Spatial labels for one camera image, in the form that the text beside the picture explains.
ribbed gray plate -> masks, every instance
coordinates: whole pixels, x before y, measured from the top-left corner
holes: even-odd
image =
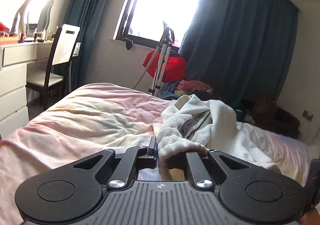
[[[228,212],[212,192],[199,191],[188,181],[135,181],[124,191],[111,192],[91,216],[74,225],[246,225]]]

window frame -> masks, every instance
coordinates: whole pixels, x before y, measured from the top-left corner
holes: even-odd
[[[123,39],[130,39],[134,44],[156,49],[159,41],[128,34],[137,1],[138,0],[128,0],[121,17],[119,28],[117,30],[116,40],[123,41]],[[179,47],[173,46],[172,50],[178,52]]]

metal screw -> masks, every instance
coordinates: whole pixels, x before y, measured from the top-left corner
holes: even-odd
[[[121,188],[124,187],[125,182],[122,180],[112,180],[109,182],[109,185],[113,188]]]
[[[210,180],[199,180],[196,184],[201,188],[208,188],[212,185],[212,182]]]

teal curtain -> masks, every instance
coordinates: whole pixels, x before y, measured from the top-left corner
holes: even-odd
[[[72,60],[71,85],[72,90],[84,85],[84,79],[88,70],[93,41],[101,19],[102,12],[108,0],[71,0],[67,9],[64,23],[79,26],[78,41],[81,42],[79,56]],[[68,75],[68,66],[55,67],[54,72]]]
[[[289,0],[200,0],[179,51],[187,79],[220,90],[232,107],[242,98],[277,98],[297,25],[298,9]],[[167,84],[167,92],[175,85]]]

pastel duvet cover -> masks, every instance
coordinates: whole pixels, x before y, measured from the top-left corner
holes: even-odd
[[[0,141],[0,224],[20,224],[14,202],[20,183],[46,170],[76,161],[105,148],[123,153],[132,146],[148,145],[168,101],[113,84],[79,88]],[[237,123],[253,143],[269,156],[282,173],[301,185],[309,162],[318,152],[305,144]],[[146,171],[141,179],[157,179]]]

